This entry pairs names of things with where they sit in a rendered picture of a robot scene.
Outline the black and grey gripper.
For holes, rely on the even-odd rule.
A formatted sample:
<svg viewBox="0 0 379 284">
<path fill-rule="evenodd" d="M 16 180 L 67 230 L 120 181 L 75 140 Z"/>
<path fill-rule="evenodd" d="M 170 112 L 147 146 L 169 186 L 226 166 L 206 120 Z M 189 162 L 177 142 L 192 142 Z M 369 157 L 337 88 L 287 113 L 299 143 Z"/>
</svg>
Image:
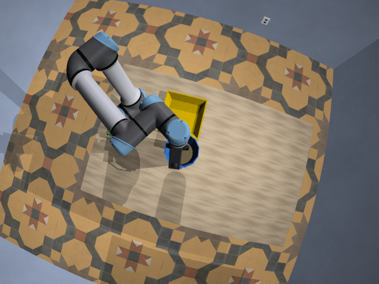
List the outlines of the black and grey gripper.
<svg viewBox="0 0 379 284">
<path fill-rule="evenodd" d="M 167 145 L 166 148 L 169 148 L 169 149 L 170 149 L 171 145 L 170 145 L 169 143 L 167 143 L 166 145 Z M 189 150 L 189 146 L 188 146 L 188 145 L 185 145 L 185 146 L 183 147 L 183 150 Z M 183 150 L 182 150 L 182 151 L 183 151 Z"/>
</svg>

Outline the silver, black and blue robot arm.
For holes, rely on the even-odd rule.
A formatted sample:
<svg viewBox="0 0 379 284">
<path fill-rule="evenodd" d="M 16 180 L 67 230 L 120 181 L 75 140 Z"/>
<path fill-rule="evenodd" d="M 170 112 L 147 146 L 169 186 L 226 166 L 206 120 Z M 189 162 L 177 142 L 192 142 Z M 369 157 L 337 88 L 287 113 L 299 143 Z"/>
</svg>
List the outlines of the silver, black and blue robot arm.
<svg viewBox="0 0 379 284">
<path fill-rule="evenodd" d="M 67 79 L 111 133 L 111 145 L 127 155 L 156 128 L 170 147 L 169 168 L 180 169 L 182 150 L 190 138 L 188 124 L 176 116 L 157 95 L 149 95 L 131 83 L 118 62 L 119 46 L 99 32 L 75 50 L 67 62 Z M 115 64 L 116 63 L 116 64 Z M 102 71 L 120 95 L 116 106 L 93 79 Z"/>
</svg>

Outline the yellow square tray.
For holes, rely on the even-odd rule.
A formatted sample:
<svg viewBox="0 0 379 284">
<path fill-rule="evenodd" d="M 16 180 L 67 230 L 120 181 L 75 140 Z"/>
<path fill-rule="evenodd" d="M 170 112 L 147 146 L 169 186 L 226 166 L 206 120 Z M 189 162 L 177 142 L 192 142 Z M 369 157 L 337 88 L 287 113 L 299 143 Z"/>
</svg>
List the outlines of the yellow square tray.
<svg viewBox="0 0 379 284">
<path fill-rule="evenodd" d="M 167 91 L 164 103 L 175 115 L 188 124 L 190 135 L 198 140 L 207 100 L 178 92 Z"/>
</svg>

